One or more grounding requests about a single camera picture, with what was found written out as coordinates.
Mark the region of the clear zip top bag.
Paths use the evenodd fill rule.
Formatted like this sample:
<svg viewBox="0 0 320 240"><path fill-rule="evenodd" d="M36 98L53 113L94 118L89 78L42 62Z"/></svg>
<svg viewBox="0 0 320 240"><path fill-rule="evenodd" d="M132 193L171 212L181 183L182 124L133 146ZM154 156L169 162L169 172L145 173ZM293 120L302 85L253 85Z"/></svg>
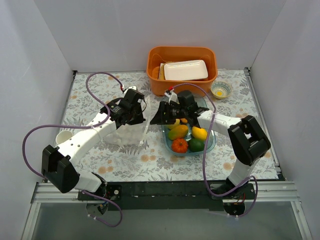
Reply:
<svg viewBox="0 0 320 240"><path fill-rule="evenodd" d="M142 145L146 137L147 130L151 121L151 100L150 95L144 98L141 106L144 109L143 117L145 121L136 125L123 125L115 132L107 135L103 141L108 144L124 145Z"/></svg>

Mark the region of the orange green mango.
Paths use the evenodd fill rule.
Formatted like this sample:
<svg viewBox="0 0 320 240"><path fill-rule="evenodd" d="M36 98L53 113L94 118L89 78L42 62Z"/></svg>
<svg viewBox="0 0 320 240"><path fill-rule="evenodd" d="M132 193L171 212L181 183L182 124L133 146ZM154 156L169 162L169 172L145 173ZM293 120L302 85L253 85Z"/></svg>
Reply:
<svg viewBox="0 0 320 240"><path fill-rule="evenodd" d="M188 132L189 132L188 126L181 124L181 125L174 127L173 129L171 129L168 132L167 137L171 141L174 141L176 139L183 139L188 134Z"/></svg>

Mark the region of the bright yellow lemon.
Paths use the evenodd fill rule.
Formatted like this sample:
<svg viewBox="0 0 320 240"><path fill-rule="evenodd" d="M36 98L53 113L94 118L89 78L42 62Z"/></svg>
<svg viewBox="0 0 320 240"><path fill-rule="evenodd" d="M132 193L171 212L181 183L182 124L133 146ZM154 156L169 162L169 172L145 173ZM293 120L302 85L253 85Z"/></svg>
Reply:
<svg viewBox="0 0 320 240"><path fill-rule="evenodd" d="M192 127L191 134L193 138L201 140L203 142L207 139L208 136L208 132L204 128L199 128L196 126Z"/></svg>

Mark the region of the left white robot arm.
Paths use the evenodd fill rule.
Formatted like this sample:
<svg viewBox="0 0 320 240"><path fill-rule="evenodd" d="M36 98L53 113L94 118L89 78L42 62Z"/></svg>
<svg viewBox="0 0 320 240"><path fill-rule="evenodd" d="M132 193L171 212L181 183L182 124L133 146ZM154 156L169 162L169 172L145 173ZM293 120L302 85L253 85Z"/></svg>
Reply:
<svg viewBox="0 0 320 240"><path fill-rule="evenodd" d="M77 189L89 192L95 200L103 199L107 182L98 174L81 172L75 166L99 141L122 125L143 123L141 103L144 99L145 96L132 86L118 102L111 101L103 107L85 129L56 147L45 147L41 164L43 176L63 194Z"/></svg>

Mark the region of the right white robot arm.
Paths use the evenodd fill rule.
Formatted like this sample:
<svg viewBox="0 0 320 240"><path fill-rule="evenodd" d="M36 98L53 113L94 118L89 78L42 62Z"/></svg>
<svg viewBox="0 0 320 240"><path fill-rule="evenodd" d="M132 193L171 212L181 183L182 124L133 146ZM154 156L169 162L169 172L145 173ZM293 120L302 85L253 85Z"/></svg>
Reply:
<svg viewBox="0 0 320 240"><path fill-rule="evenodd" d="M229 137L236 156L231 174L224 184L213 189L206 186L213 197L237 199L245 192L256 163L271 148L271 143L258 121L251 115L244 118L218 114L215 110L199 106L189 90L167 92L168 101L161 101L151 119L151 125L172 125L177 119L185 118L196 127L217 132Z"/></svg>

